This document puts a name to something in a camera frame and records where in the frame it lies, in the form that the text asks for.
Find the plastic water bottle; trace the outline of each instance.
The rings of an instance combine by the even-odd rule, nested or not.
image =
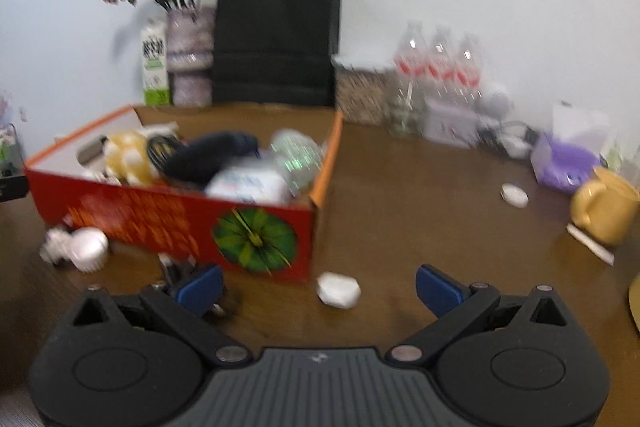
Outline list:
[[[394,57],[396,74],[386,94],[385,125],[390,134],[410,137],[418,134],[426,94],[427,43],[422,23],[409,22]]]
[[[458,105],[473,106],[479,97],[481,60],[478,38],[465,34],[456,55],[453,77],[454,101]]]
[[[399,75],[424,76],[427,69],[427,42],[422,36],[422,23],[409,21],[398,44],[395,62]]]
[[[451,29],[438,26],[429,46],[427,73],[434,98],[449,102],[452,96],[453,62],[450,56]]]

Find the red cardboard box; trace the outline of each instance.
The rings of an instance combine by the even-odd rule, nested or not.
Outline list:
[[[217,130],[241,130],[266,148],[275,131],[293,128],[326,144],[312,189],[291,206],[255,206],[213,200],[193,190],[119,187],[87,180],[78,159],[115,132],[178,123],[194,139]],[[342,115],[329,108],[228,104],[208,109],[124,107],[69,135],[26,163],[33,199],[50,225],[69,217],[75,227],[98,227],[112,239],[166,252],[195,255],[225,269],[246,269],[304,281],[342,131]]]

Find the mug handle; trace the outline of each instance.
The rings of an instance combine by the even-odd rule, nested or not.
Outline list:
[[[607,190],[600,180],[591,180],[586,182],[582,187],[578,188],[574,198],[571,200],[571,219],[576,227],[584,229],[591,224],[589,217],[589,207],[594,199]]]

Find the black paper bag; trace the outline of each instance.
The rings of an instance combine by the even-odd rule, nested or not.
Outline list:
[[[214,102],[335,104],[340,0],[218,0]]]

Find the yellow mug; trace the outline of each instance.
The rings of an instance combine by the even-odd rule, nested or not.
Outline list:
[[[618,245],[636,216],[640,194],[615,172],[597,167],[575,193],[571,219],[603,245]]]

